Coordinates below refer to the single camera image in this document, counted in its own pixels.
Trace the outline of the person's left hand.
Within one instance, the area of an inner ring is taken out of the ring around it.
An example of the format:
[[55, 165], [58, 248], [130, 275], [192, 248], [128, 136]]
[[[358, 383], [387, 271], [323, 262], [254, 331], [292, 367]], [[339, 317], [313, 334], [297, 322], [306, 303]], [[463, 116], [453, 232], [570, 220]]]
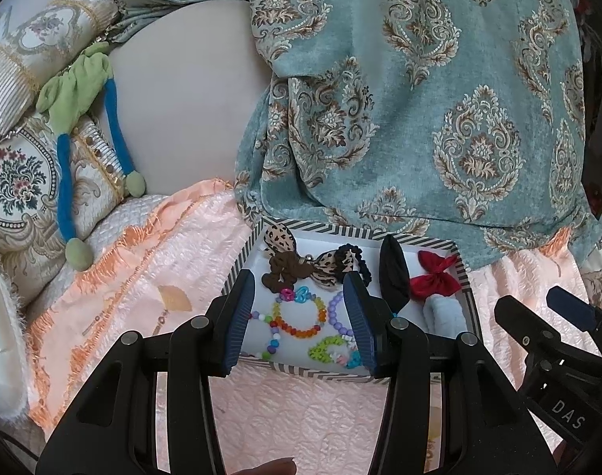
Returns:
[[280, 458], [250, 469], [242, 469], [233, 475], [295, 475], [296, 464], [293, 458]]

